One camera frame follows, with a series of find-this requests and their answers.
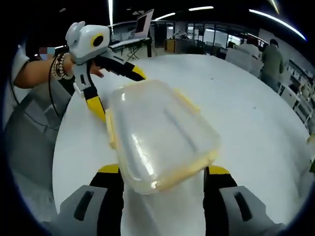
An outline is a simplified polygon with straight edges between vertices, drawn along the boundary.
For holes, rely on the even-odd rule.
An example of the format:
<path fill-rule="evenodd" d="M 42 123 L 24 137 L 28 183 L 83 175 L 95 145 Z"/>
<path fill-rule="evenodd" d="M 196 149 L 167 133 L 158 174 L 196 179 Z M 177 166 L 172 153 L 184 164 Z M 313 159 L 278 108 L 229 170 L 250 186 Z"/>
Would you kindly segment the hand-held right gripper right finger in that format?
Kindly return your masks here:
<path fill-rule="evenodd" d="M 203 208 L 207 236 L 277 236 L 280 232 L 266 205 L 220 166 L 204 170 Z"/>

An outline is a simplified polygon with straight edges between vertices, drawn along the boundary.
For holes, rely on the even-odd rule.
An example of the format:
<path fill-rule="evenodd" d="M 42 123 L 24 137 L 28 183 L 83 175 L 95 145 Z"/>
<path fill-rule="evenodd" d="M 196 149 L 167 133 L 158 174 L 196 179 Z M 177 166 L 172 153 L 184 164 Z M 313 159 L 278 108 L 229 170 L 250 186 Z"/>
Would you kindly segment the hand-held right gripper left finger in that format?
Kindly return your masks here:
<path fill-rule="evenodd" d="M 120 236 L 124 182 L 118 164 L 100 168 L 89 185 L 60 206 L 61 236 Z"/>

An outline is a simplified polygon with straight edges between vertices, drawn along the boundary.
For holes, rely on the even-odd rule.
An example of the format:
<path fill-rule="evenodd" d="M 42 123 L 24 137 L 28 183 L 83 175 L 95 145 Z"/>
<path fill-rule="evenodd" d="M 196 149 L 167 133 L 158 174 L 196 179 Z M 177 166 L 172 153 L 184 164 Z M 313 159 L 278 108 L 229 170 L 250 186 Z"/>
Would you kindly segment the person's left hand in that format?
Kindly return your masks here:
<path fill-rule="evenodd" d="M 70 54 L 66 53 L 63 61 L 63 71 L 67 76 L 73 75 L 73 67 L 75 63 L 72 60 Z M 104 75 L 100 71 L 102 68 L 99 66 L 96 66 L 94 63 L 90 66 L 90 73 L 97 75 L 100 78 L 103 78 Z"/>

